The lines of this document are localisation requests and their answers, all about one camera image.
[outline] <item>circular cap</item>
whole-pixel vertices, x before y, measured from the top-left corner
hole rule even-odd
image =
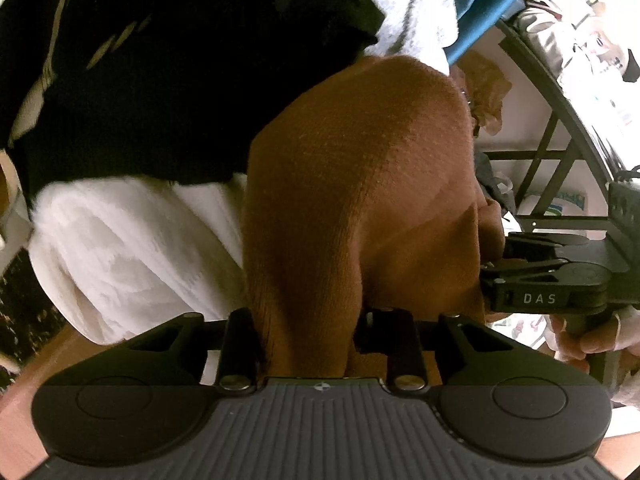
[[[424,379],[417,375],[400,375],[396,377],[394,384],[404,392],[416,392],[425,387]]]
[[[534,378],[513,378],[498,384],[494,401],[505,412],[519,418],[549,418],[566,406],[564,390],[550,381]]]
[[[251,381],[244,375],[225,375],[220,379],[220,387],[230,392],[240,392],[251,386]]]
[[[78,406],[95,418],[125,418],[144,410],[151,402],[151,388],[131,377],[102,377],[78,393]]]

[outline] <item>brown sweater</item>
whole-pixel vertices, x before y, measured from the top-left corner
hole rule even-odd
[[[465,101],[405,58],[367,58],[299,97],[251,148],[244,268],[270,375],[384,376],[356,354],[363,299],[483,320],[497,203],[474,176]]]

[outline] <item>crumpled bag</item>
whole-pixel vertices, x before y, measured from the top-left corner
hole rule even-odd
[[[488,134],[497,134],[502,129],[502,100],[513,85],[500,67],[474,50],[456,64],[465,73],[471,115]]]

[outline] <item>metal bar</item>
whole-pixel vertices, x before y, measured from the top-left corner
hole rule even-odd
[[[602,143],[592,137],[571,103],[562,93],[562,89],[553,75],[524,43],[517,31],[503,20],[498,20],[496,25],[505,35],[504,40],[500,42],[500,47],[513,59],[558,115],[571,138],[577,143],[606,200],[607,184],[613,180],[613,175],[618,170],[618,168],[612,168],[609,165],[609,160],[612,159],[611,154],[609,153],[607,156],[607,153],[600,152],[600,150],[604,150]]]
[[[505,151],[505,152],[485,152],[489,160],[535,160],[538,152],[534,150]],[[564,155],[564,150],[546,150],[540,156],[541,160],[560,160]],[[578,160],[584,160],[582,154]]]
[[[517,215],[516,220],[526,232],[533,231],[533,229],[606,231],[610,226],[609,218],[606,216]]]
[[[542,195],[540,195],[535,208],[533,208],[533,211],[531,212],[532,215],[543,215],[545,213],[546,209],[551,205],[551,202],[558,194],[558,191],[560,191],[560,187],[564,183],[569,171],[571,171],[571,168],[579,154],[580,150],[572,139],[566,147],[564,157],[556,167],[551,179],[549,179],[549,183],[546,185]]]
[[[542,153],[546,152],[546,149],[549,147],[549,142],[551,142],[551,137],[554,136],[556,126],[558,126],[558,116],[555,112],[551,112],[551,117],[549,117],[549,120],[546,123],[545,133],[542,134],[542,139],[540,139],[536,154],[531,161],[527,174],[522,180],[522,184],[520,184],[520,187],[518,188],[518,192],[516,193],[516,208],[520,207],[524,196],[529,190],[529,186],[531,186],[531,183],[533,182],[533,178],[536,176],[536,172],[538,171],[540,162],[542,161]]]

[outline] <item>white fluffy fabric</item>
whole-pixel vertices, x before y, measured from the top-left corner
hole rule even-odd
[[[378,43],[366,53],[376,56],[402,54],[449,75],[443,47],[458,38],[454,0],[373,0],[386,14]]]
[[[226,319],[244,302],[246,177],[171,186],[144,178],[51,184],[29,244],[42,288],[78,332],[113,344],[185,312]]]

